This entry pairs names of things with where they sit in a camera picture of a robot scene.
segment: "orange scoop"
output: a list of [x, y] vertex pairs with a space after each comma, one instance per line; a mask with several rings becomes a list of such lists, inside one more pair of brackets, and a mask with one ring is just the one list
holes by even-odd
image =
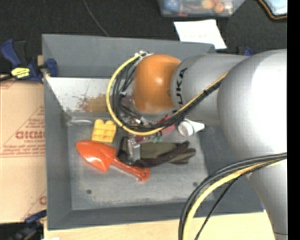
[[127, 173], [137, 176], [142, 181], [146, 181], [150, 176], [148, 168], [142, 169], [121, 162], [116, 157], [117, 149], [102, 142], [80, 140], [76, 143], [76, 149], [85, 160], [104, 172], [108, 171], [110, 165], [114, 165]]

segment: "cable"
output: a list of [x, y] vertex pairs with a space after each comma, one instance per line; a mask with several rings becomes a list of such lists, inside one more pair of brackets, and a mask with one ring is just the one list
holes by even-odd
[[236, 177], [244, 174], [249, 170], [253, 170], [258, 166], [266, 165], [274, 161], [280, 161], [287, 158], [287, 153], [272, 154], [260, 157], [249, 158], [229, 164], [207, 177], [189, 196], [186, 201], [179, 220], [178, 236], [179, 240], [187, 239], [189, 234], [189, 221], [194, 217], [195, 211], [198, 209], [202, 201], [216, 188], [222, 184], [229, 182]]
[[125, 126], [118, 118], [117, 116], [115, 115], [112, 107], [111, 107], [111, 104], [110, 104], [110, 91], [111, 91], [111, 86], [116, 78], [116, 76], [120, 73], [120, 71], [122, 69], [124, 69], [128, 64], [130, 64], [131, 62], [135, 62], [138, 58], [140, 58], [140, 56], [144, 54], [144, 53], [139, 53], [137, 55], [135, 55], [134, 57], [128, 59], [126, 62], [124, 62], [115, 72], [114, 74], [112, 75], [110, 81], [109, 81], [109, 84], [108, 84], [108, 87], [107, 87], [107, 90], [106, 90], [106, 94], [105, 94], [105, 101], [106, 101], [106, 106], [107, 106], [107, 109], [111, 115], [111, 117], [113, 118], [113, 120], [121, 127], [123, 128], [124, 130], [126, 130], [127, 132], [131, 133], [131, 134], [134, 134], [134, 135], [140, 135], [140, 136], [147, 136], [147, 135], [151, 135], [151, 134], [155, 134], [157, 132], [159, 132], [160, 130], [163, 129], [163, 127], [161, 128], [156, 128], [156, 129], [153, 129], [153, 130], [150, 130], [150, 131], [147, 131], [147, 132], [140, 132], [140, 131], [135, 131], [135, 130], [132, 130], [130, 128], [128, 128], [127, 126]]
[[[173, 116], [171, 116], [169, 119], [161, 122], [161, 123], [156, 123], [151, 126], [145, 126], [142, 124], [137, 124], [137, 125], [129, 125], [124, 122], [122, 119], [119, 110], [121, 109], [121, 112], [123, 112], [126, 115], [130, 115], [132, 117], [135, 117], [131, 111], [129, 111], [126, 107], [121, 106], [121, 90], [126, 90], [128, 86], [131, 84], [133, 80], [133, 73], [136, 68], [136, 64], [131, 65], [132, 63], [139, 63], [140, 60], [137, 61], [138, 58], [143, 59], [142, 57], [147, 56], [144, 55], [144, 53], [140, 52], [139, 55], [136, 55], [135, 57], [132, 57], [131, 59], [127, 60], [124, 62], [112, 75], [108, 88], [107, 88], [107, 93], [106, 93], [106, 100], [107, 100], [107, 108], [111, 114], [111, 117], [113, 120], [124, 130], [127, 132], [134, 134], [134, 135], [140, 135], [140, 136], [148, 136], [152, 134], [156, 134], [163, 130], [164, 128], [167, 128], [171, 125], [178, 124], [180, 123], [184, 117], [186, 116], [187, 113], [189, 113], [199, 102], [201, 102], [204, 98], [206, 98], [209, 94], [214, 92], [216, 89], [219, 88], [222, 80], [225, 78], [227, 73], [223, 74], [221, 77], [219, 77], [216, 81], [211, 83], [207, 88], [205, 88], [202, 92], [200, 92], [197, 96], [195, 96], [192, 100], [190, 100], [186, 105], [184, 105], [181, 109], [179, 109]], [[125, 81], [123, 83], [123, 86], [119, 88], [123, 76], [125, 76]], [[110, 91], [111, 91], [111, 86], [113, 85], [113, 93], [112, 93], [112, 106], [110, 103]]]
[[9, 80], [11, 78], [14, 78], [13, 75], [6, 75], [6, 76], [3, 76], [3, 77], [0, 77], [0, 82], [3, 82], [5, 80]]
[[221, 193], [221, 195], [219, 196], [219, 198], [215, 201], [213, 207], [211, 208], [211, 210], [209, 211], [209, 213], [207, 214], [201, 228], [199, 229], [198, 233], [195, 236], [194, 240], [198, 240], [199, 236], [201, 234], [201, 232], [204, 230], [206, 224], [208, 223], [210, 217], [212, 216], [213, 212], [215, 211], [215, 209], [217, 208], [218, 204], [220, 203], [220, 201], [222, 200], [222, 198], [226, 195], [226, 193], [228, 192], [228, 190], [237, 182], [237, 180], [239, 180], [239, 178], [241, 178], [241, 176], [235, 178], [226, 188], [225, 190]]
[[107, 31], [100, 25], [100, 23], [97, 21], [97, 19], [95, 18], [95, 16], [93, 15], [93, 13], [91, 12], [86, 0], [82, 0], [84, 7], [86, 8], [86, 10], [88, 11], [88, 13], [90, 14], [91, 18], [93, 19], [93, 21], [97, 24], [97, 26], [102, 30], [102, 32], [105, 34], [105, 36], [109, 37], [109, 34], [107, 33]]

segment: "yellow lego block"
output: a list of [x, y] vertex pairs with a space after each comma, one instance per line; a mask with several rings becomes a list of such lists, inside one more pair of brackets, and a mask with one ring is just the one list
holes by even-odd
[[92, 140], [98, 142], [112, 142], [116, 134], [117, 127], [111, 120], [104, 122], [102, 119], [94, 121]]

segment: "gray tray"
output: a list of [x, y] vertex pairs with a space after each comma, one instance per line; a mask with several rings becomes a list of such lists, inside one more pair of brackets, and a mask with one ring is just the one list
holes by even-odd
[[[90, 139], [95, 119], [110, 119], [102, 107], [87, 103], [102, 98], [114, 70], [134, 53], [166, 53], [183, 60], [215, 52], [210, 44], [98, 36], [42, 36], [43, 59], [54, 58], [59, 77], [44, 82], [48, 229], [177, 219], [195, 187], [216, 169], [235, 161], [221, 130], [206, 127], [185, 138], [177, 131], [164, 141], [190, 141], [196, 155], [186, 165], [162, 164], [151, 169], [146, 182], [110, 167], [100, 173], [76, 150], [78, 140]], [[118, 147], [125, 133], [118, 130]], [[218, 192], [209, 196], [198, 215], [207, 214]], [[261, 211], [247, 179], [240, 180], [219, 205], [217, 213]]]

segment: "cardboard box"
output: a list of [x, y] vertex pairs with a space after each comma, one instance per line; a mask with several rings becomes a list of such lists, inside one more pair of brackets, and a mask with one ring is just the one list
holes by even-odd
[[47, 206], [44, 86], [0, 84], [0, 224], [22, 222]]

